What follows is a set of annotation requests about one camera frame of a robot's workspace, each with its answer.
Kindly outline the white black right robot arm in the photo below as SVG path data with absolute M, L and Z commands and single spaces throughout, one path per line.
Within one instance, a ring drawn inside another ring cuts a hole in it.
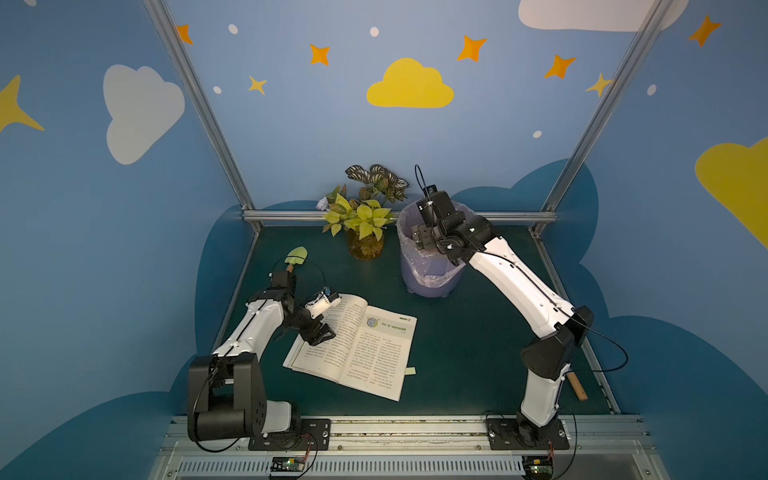
M 484 217 L 467 218 L 449 195 L 430 185 L 417 207 L 425 223 L 418 234 L 457 265 L 464 262 L 489 279 L 528 322 L 536 339 L 522 351 L 528 374 L 518 422 L 541 430 L 556 419 L 562 383 L 594 315 L 549 288 Z

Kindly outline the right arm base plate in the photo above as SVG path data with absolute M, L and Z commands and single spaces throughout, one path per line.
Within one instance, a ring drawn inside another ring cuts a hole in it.
M 507 417 L 486 418 L 484 423 L 492 450 L 570 449 L 565 427 L 557 417 L 544 427 Z

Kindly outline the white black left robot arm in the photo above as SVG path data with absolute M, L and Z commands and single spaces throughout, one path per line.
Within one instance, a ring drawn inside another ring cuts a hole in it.
M 228 339 L 190 364 L 187 432 L 197 445 L 253 438 L 269 447 L 291 447 L 307 438 L 296 407 L 267 399 L 261 361 L 278 329 L 297 331 L 311 346 L 333 339 L 335 332 L 323 314 L 339 304 L 340 295 L 324 288 L 300 305 L 295 291 L 292 270 L 274 273 L 270 285 L 249 298 L 244 317 Z

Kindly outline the book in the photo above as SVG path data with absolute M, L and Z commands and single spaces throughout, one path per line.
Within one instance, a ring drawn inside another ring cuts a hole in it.
M 351 294 L 342 294 L 323 316 L 335 337 L 317 346 L 298 337 L 283 366 L 399 401 L 417 319 Z

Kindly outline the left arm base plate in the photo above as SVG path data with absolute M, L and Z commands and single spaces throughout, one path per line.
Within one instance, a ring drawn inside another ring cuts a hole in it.
M 262 434 L 249 440 L 249 451 L 327 451 L 332 422 L 329 418 L 301 418 L 285 432 Z

